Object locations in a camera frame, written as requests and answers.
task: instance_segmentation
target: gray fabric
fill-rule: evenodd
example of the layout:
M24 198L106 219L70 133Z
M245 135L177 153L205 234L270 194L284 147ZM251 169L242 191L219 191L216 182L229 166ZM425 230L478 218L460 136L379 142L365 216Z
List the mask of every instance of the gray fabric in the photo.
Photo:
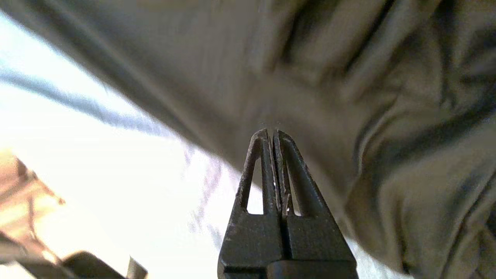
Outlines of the gray fabric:
M0 7L235 167L259 128L289 133L341 229L393 269L496 277L493 1Z
M0 146L12 147L56 192L63 189L68 204L91 201L88 213L105 224L107 235L119 236L112 244L135 257L151 276L217 278L217 257L240 172L186 142L1 11L0 30L0 41L6 42L0 44L0 119L9 119L0 126ZM136 176L139 192L132 191ZM74 177L86 181L75 183ZM261 189L254 187L248 211L263 213ZM164 195L164 190L174 194ZM150 196L160 204L150 203ZM181 215L171 219L167 208ZM163 223L143 218L157 212L168 216ZM129 218L137 230L122 230L119 221L116 224ZM175 229L164 230L164 224ZM355 241L346 240L360 279L410 278L373 259ZM178 257L178 250L187 261ZM113 262L95 255L108 264ZM120 267L111 266L125 272L126 260ZM185 269L185 265L196 268Z

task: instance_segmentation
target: metal jaw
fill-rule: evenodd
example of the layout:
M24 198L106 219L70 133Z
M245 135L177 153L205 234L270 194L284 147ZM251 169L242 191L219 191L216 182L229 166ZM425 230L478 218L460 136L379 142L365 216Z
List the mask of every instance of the metal jaw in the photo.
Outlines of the metal jaw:
M248 213L256 160L263 215ZM295 214L292 195L300 207ZM251 138L217 266L219 278L358 278L356 261L293 139L266 129Z

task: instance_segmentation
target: blurry object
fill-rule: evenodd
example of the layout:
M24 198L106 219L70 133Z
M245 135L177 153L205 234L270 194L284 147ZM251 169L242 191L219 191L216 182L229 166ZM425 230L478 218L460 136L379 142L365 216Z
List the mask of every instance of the blurry object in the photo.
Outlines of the blurry object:
M55 216L57 222L50 222L46 217ZM18 278L26 278L27 274L34 278L109 278L123 279L119 272L89 252L76 252L82 238L96 246L106 244L101 238L87 234L87 230L98 231L95 226L88 225L79 218L74 209L70 209L65 201L51 191L36 174L11 152L0 152L0 264L2 269L19 271ZM78 233L67 233L64 227L77 226ZM55 244L54 252L40 237L37 228L43 228L43 234L61 235ZM147 271L136 261L129 266L136 273L130 279L143 279Z

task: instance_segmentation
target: cloth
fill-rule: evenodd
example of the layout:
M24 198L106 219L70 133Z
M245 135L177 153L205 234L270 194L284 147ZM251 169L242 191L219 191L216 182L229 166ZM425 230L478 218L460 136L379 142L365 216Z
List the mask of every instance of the cloth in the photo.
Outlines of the cloth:
M287 132L342 231L394 270L496 276L492 1L0 8L238 169L253 132Z
M73 208L38 223L45 245L61 258L89 251L123 275L131 253L149 278L217 278L239 171L2 12L0 30L0 119L8 120L0 147L14 150ZM249 212L263 212L261 198L253 184ZM347 242L361 279L409 278Z

